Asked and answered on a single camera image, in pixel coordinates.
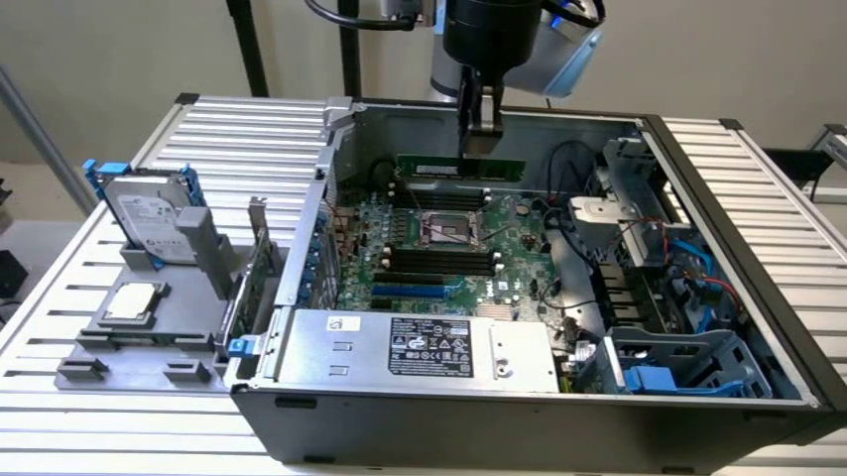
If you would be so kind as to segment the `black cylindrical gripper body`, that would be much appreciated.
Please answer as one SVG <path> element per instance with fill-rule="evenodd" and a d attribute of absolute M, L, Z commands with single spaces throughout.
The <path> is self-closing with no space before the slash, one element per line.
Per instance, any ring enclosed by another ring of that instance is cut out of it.
<path fill-rule="evenodd" d="M 443 47 L 475 69 L 511 69 L 533 53 L 540 2 L 454 0 L 445 5 Z"/>

